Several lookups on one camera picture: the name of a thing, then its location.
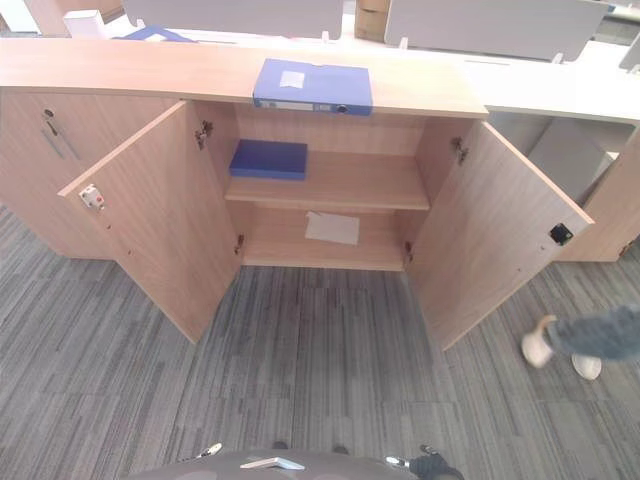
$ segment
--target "white paper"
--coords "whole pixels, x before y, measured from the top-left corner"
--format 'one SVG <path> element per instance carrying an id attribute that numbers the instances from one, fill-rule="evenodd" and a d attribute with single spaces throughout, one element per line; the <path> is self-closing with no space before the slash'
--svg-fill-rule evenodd
<path id="1" fill-rule="evenodd" d="M 304 85 L 304 73 L 285 70 L 280 77 L 281 87 L 302 88 Z"/>
<path id="2" fill-rule="evenodd" d="M 307 231 L 304 237 L 313 240 L 357 245 L 360 219 L 331 213 L 307 212 Z"/>

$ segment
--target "blue box file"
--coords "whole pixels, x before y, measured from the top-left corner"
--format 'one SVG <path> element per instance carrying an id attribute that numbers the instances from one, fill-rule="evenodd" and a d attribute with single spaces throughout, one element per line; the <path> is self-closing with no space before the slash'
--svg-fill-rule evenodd
<path id="1" fill-rule="evenodd" d="M 370 115 L 369 71 L 267 58 L 253 91 L 257 107 Z"/>
<path id="2" fill-rule="evenodd" d="M 304 180 L 307 145 L 241 139 L 233 155 L 232 177 Z"/>

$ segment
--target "gray carpet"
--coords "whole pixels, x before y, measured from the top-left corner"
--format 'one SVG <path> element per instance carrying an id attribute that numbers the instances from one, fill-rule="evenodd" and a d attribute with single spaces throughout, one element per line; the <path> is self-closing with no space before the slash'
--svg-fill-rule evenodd
<path id="1" fill-rule="evenodd" d="M 426 442 L 468 480 L 640 477 L 640 365 L 528 368 L 537 317 L 640 302 L 640 249 L 547 268 L 446 354 L 400 274 L 244 268 L 191 346 L 112 262 L 0 207 L 0 478 L 112 479 L 221 441 L 356 455 Z"/>

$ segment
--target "shoe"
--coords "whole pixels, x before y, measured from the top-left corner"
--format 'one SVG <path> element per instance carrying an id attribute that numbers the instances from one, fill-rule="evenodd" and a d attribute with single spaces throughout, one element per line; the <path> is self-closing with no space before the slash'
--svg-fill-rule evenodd
<path id="1" fill-rule="evenodd" d="M 587 357 L 585 355 L 571 355 L 571 363 L 578 375 L 585 380 L 595 380 L 602 371 L 602 360 L 598 357 Z"/>
<path id="2" fill-rule="evenodd" d="M 553 350 L 544 341 L 544 329 L 549 323 L 555 321 L 556 317 L 553 315 L 546 315 L 540 319 L 535 330 L 522 337 L 522 355 L 525 360 L 529 362 L 529 365 L 535 368 L 544 367 L 547 362 L 553 356 Z"/>

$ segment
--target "cabinet shelf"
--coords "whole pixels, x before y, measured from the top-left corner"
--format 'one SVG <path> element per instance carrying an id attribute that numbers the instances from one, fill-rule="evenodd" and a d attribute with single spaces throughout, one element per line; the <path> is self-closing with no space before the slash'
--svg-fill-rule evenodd
<path id="1" fill-rule="evenodd" d="M 355 216 L 360 218 L 358 245 L 343 245 L 306 239 L 305 210 L 257 208 L 246 238 L 244 264 L 402 270 L 403 254 L 393 214 Z"/>
<path id="2" fill-rule="evenodd" d="M 225 199 L 300 208 L 429 209 L 413 157 L 359 153 L 309 152 L 303 181 L 232 177 Z"/>

